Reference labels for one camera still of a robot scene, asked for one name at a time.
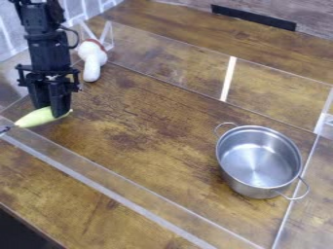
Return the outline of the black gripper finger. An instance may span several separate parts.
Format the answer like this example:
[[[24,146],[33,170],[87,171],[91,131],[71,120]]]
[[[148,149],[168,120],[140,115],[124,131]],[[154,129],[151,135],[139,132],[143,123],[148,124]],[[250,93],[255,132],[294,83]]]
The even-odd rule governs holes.
[[[48,86],[51,110],[55,118],[62,117],[71,109],[71,85],[52,83]]]
[[[51,105],[48,86],[41,84],[32,84],[28,86],[28,94],[36,109]]]

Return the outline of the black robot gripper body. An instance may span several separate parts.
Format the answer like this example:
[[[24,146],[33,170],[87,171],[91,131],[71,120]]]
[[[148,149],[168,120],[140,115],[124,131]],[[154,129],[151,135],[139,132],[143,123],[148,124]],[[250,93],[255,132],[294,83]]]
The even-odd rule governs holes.
[[[60,29],[49,32],[25,34],[28,44],[29,65],[19,64],[19,86],[29,92],[45,92],[52,85],[60,86],[66,92],[79,91],[78,73],[71,67],[71,50],[67,32]]]

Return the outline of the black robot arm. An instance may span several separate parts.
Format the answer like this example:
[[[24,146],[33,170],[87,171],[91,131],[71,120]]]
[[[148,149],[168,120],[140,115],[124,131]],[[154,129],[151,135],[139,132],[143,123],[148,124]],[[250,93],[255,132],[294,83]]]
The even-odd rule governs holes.
[[[71,67],[71,50],[67,32],[78,32],[63,26],[64,9],[57,0],[32,2],[9,0],[15,5],[24,27],[29,65],[19,64],[19,86],[27,87],[33,107],[49,107],[55,118],[71,109],[71,94],[79,91],[79,70]]]

